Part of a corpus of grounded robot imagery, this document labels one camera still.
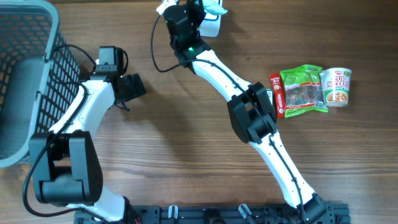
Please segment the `teal snack packet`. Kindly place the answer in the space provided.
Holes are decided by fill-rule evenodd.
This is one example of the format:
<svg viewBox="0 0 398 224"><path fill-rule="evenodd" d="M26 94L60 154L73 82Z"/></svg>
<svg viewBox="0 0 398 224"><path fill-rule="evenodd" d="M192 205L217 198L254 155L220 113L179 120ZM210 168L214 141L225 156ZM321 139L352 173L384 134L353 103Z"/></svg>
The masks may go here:
<svg viewBox="0 0 398 224"><path fill-rule="evenodd" d="M215 16L221 16L226 14L228 11L218 4L215 0L202 0L203 8L207 13Z"/></svg>

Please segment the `red snack bar wrapper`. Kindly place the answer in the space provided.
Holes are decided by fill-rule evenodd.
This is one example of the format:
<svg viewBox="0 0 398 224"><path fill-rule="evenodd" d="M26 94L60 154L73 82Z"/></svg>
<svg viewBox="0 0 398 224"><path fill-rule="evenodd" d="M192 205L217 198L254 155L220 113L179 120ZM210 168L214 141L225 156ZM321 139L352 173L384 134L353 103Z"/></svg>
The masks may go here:
<svg viewBox="0 0 398 224"><path fill-rule="evenodd" d="M285 117L285 96L280 73L270 75L272 90L274 92L274 101L276 105L277 117Z"/></svg>

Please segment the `green haribo candy bag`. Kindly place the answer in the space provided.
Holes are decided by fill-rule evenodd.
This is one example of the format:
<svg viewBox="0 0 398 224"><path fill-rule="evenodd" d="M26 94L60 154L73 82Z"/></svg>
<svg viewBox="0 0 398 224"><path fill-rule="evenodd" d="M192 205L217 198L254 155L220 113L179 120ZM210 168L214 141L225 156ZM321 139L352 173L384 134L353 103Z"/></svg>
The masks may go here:
<svg viewBox="0 0 398 224"><path fill-rule="evenodd" d="M321 71L322 68L316 65L301 65L280 72L284 86L286 118L312 110L328 112L323 102Z"/></svg>

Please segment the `cup noodles container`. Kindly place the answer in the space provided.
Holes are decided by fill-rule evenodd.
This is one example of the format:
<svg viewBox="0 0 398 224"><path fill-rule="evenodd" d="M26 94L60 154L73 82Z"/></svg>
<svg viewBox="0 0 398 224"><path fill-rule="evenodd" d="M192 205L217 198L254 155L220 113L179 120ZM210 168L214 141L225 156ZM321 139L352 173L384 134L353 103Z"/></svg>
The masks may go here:
<svg viewBox="0 0 398 224"><path fill-rule="evenodd" d="M329 68L320 73L323 102L327 107L344 107L349 102L352 71L347 68Z"/></svg>

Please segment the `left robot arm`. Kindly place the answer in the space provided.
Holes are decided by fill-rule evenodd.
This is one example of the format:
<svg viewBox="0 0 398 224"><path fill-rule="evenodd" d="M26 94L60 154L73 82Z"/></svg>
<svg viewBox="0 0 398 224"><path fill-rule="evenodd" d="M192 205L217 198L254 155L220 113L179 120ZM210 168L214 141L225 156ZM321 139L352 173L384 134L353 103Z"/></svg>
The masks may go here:
<svg viewBox="0 0 398 224"><path fill-rule="evenodd" d="M82 81L54 84L78 89L78 94L58 122L29 141L31 167L22 188L25 209L37 217L79 214L99 223L141 223L142 218L126 197L103 185L103 173L93 137L112 106L146 93L138 74L128 75L128 54L115 46L101 46L93 74Z"/></svg>

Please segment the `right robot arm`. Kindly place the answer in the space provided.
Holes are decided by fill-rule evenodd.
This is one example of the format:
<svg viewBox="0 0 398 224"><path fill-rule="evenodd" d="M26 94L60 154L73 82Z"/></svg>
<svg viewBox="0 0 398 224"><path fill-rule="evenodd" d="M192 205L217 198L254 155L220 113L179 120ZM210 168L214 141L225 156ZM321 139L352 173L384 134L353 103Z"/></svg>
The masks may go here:
<svg viewBox="0 0 398 224"><path fill-rule="evenodd" d="M162 1L157 8L164 18L170 46L178 64L210 83L226 100L233 131L263 158L275 177L286 204L295 213L291 223L316 223L326 205L302 177L288 155L277 129L277 116L266 88L239 78L202 39L199 26L206 14L226 10L210 1Z"/></svg>

